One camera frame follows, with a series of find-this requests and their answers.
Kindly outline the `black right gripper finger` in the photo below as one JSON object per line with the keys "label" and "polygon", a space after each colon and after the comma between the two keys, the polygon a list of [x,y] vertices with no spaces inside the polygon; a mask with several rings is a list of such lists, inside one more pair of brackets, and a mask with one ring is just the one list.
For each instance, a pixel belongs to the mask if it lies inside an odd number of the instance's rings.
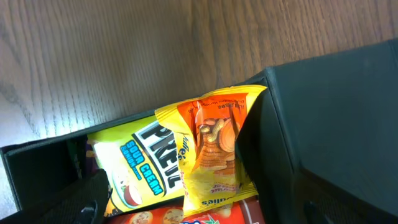
{"label": "black right gripper finger", "polygon": [[1,223],[103,223],[109,182],[103,169],[59,193],[1,220]]}

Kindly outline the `green Pretz snack box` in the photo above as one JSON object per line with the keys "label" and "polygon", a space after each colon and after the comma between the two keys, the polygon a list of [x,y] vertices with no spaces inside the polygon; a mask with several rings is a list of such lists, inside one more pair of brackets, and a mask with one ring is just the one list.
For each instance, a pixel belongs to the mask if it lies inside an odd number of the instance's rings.
{"label": "green Pretz snack box", "polygon": [[91,133],[87,143],[108,177],[107,217],[184,194],[174,134],[155,116]]}

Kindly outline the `large yellow snack packet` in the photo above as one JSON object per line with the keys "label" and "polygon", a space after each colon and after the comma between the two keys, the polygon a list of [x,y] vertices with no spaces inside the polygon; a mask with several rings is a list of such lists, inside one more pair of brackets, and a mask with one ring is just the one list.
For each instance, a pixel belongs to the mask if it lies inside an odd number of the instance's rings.
{"label": "large yellow snack packet", "polygon": [[240,85],[155,111],[171,130],[189,217],[258,194],[235,150],[236,140],[263,85]]}

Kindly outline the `red Hello Panda box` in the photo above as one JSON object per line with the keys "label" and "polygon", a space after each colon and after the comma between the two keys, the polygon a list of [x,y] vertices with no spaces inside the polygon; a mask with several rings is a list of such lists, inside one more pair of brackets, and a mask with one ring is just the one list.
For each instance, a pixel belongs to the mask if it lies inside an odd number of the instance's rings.
{"label": "red Hello Panda box", "polygon": [[265,224],[256,196],[229,205],[183,217],[180,207],[161,207],[107,218],[106,224]]}

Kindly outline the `black gift box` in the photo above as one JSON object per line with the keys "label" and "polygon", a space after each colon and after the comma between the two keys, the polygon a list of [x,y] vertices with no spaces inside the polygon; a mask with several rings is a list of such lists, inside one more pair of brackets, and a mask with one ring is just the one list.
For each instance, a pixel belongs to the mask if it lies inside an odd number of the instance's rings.
{"label": "black gift box", "polygon": [[[266,223],[397,222],[396,40],[267,67],[240,85],[266,87],[235,144]],[[3,147],[17,212],[100,169],[89,134],[155,111]],[[115,216],[183,215],[184,195]]]}

